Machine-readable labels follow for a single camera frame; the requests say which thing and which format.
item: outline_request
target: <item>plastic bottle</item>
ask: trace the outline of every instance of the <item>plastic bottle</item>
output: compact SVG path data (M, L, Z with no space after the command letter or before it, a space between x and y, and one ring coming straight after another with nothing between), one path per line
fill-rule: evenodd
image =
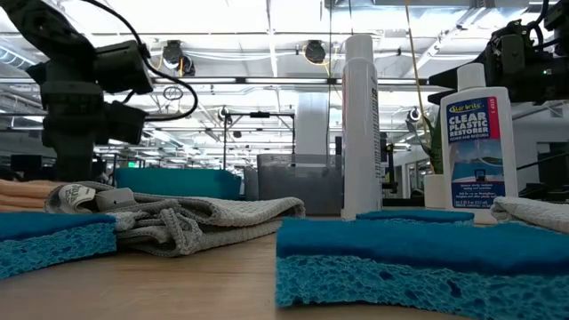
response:
M457 76L458 92L441 99L446 208L493 222L493 199L517 196L508 90L486 87L480 63L460 67Z
M381 137L377 71L373 40L367 35L346 40L346 66L342 78L341 217L381 209Z

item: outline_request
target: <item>bottle cap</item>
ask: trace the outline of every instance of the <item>bottle cap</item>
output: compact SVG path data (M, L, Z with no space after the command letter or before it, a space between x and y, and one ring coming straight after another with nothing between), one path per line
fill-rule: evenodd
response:
M457 88L463 91L470 88L486 87L484 65L482 63L469 63L458 69Z
M373 63L373 40L368 35L355 35L346 40L346 62L364 58Z

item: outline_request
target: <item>gray microfiber towel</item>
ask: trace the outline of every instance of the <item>gray microfiber towel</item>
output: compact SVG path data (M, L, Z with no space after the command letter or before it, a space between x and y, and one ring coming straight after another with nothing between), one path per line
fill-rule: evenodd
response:
M77 184L97 193L113 189L96 182L74 183ZM60 192L63 187L54 189L47 197L47 212L73 213L68 210L76 205L69 202L76 203L76 197ZM134 193L134 200L135 205L101 213L116 217L120 247L163 257L189 255L265 236L278 230L282 218L305 214L304 203L293 197L245 202Z
M550 204L513 196L499 196L494 199L490 210L498 222L518 221L569 233L569 204Z

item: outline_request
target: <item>sponge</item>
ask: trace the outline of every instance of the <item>sponge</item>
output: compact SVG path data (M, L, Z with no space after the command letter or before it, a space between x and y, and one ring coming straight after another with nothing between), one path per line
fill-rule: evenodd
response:
M0 214L0 279L116 251L115 218L40 212Z
M567 247L567 236L518 224L286 220L276 304L364 301L478 319L566 319Z
M442 210L396 210L358 214L358 220L384 220L389 223L456 223L474 225L472 212L448 212Z

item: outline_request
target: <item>table surface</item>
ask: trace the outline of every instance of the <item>table surface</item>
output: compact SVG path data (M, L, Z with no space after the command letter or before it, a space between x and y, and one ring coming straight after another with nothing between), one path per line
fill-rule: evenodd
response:
M3 319L457 320L412 308L275 307L275 236L167 259L119 253L0 280Z

